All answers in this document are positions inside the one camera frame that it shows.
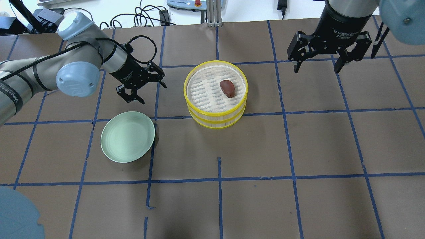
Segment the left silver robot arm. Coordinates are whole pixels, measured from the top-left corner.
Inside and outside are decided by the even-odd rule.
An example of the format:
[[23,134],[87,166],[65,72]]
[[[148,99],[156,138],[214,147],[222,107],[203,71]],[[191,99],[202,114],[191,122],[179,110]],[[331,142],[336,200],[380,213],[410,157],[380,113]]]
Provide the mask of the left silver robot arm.
[[[128,44],[120,45],[108,38],[81,12],[66,17],[58,27],[59,36],[68,44],[65,50],[39,58],[1,62],[1,127],[34,95],[59,90],[64,94],[87,97],[97,90],[101,68],[122,85],[118,86],[123,99],[140,101],[138,89],[147,83],[156,83],[164,77],[163,71],[152,61],[140,62],[130,54]],[[1,137],[1,156],[12,156],[18,131]],[[9,169],[1,159],[1,173]],[[16,190],[1,186],[1,239],[44,239],[44,226],[38,223],[40,214],[33,202]]]

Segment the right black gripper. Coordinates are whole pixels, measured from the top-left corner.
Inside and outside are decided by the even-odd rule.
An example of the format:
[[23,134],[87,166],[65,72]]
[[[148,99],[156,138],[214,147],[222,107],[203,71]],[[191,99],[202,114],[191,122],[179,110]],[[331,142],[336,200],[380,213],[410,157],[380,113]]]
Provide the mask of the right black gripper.
[[353,60],[363,59],[372,43],[369,32],[363,31],[370,17],[352,18],[334,9],[323,9],[315,31],[311,35],[297,31],[288,46],[294,73],[299,72],[302,62],[319,54],[340,55],[334,64],[336,74]]

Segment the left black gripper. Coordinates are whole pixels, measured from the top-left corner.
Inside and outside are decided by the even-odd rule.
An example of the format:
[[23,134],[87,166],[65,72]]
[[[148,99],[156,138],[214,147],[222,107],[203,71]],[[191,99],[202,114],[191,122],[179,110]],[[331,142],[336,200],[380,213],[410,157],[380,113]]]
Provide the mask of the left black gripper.
[[164,71],[154,62],[150,61],[146,67],[142,67],[128,56],[123,66],[115,72],[115,79],[121,83],[116,87],[116,92],[127,103],[138,101],[145,104],[144,99],[138,95],[138,89],[147,83],[156,82],[163,88],[167,88],[166,83],[163,82],[164,77]]

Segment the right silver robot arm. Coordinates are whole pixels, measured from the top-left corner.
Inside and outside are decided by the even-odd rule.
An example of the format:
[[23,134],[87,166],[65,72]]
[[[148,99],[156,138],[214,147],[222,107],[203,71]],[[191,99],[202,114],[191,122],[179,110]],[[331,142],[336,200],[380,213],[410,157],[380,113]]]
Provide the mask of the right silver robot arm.
[[[376,56],[389,32],[403,44],[424,45],[423,0],[326,0],[318,25],[311,35],[297,31],[287,49],[294,72],[304,61],[317,55],[338,54],[334,72],[345,64],[363,59],[369,47]],[[381,25],[373,40],[363,28],[375,10]]]

